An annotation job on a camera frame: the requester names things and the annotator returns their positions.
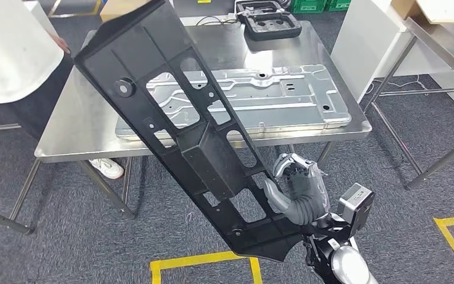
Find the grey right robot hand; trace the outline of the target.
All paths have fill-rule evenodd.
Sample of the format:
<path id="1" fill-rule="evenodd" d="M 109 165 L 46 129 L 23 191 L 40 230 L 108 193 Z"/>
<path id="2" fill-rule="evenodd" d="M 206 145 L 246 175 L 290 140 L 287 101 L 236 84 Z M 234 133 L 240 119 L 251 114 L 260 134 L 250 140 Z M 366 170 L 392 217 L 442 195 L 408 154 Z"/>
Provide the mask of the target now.
<path id="1" fill-rule="evenodd" d="M 264 178 L 264 193 L 293 224 L 308 225 L 329 215 L 330 202 L 323 175 L 315 161 L 296 153 L 282 153 L 273 165 L 273 176 L 287 178 L 290 183 L 288 195 L 267 177 Z"/>

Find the person's hand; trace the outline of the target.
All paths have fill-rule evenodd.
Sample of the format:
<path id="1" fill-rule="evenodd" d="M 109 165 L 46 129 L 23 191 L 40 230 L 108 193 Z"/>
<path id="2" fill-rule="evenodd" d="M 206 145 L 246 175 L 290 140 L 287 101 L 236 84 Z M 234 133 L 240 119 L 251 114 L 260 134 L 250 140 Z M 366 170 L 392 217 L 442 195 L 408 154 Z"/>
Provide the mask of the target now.
<path id="1" fill-rule="evenodd" d="M 63 38 L 61 38 L 58 35 L 53 34 L 53 33 L 48 33 L 48 34 L 65 53 L 67 53 L 67 54 L 71 53 L 71 50 L 70 50 L 68 44 L 66 43 L 66 41 Z"/>

